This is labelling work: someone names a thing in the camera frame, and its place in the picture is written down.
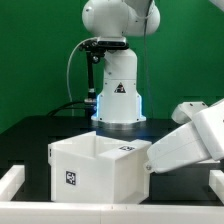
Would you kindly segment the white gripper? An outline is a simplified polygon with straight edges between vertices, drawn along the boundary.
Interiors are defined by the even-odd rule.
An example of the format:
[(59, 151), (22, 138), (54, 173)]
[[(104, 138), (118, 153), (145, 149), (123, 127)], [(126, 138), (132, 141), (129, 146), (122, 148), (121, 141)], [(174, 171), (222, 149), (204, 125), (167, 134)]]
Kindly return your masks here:
[(211, 158), (193, 122), (164, 136), (147, 150), (150, 172), (165, 173)]

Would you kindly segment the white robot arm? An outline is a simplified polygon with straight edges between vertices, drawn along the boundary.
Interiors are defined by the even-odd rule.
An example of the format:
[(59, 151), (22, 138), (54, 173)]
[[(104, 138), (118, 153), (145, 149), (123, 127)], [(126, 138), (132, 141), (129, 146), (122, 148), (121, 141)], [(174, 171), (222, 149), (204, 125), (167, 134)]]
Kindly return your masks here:
[[(107, 126), (146, 121), (136, 90), (137, 56), (128, 36), (154, 33), (160, 12), (154, 0), (88, 0), (82, 21), (105, 58), (104, 85), (92, 120)], [(224, 159), (224, 99), (210, 107), (197, 102), (178, 105), (172, 118), (181, 125), (147, 151), (148, 172), (164, 173), (208, 159)]]

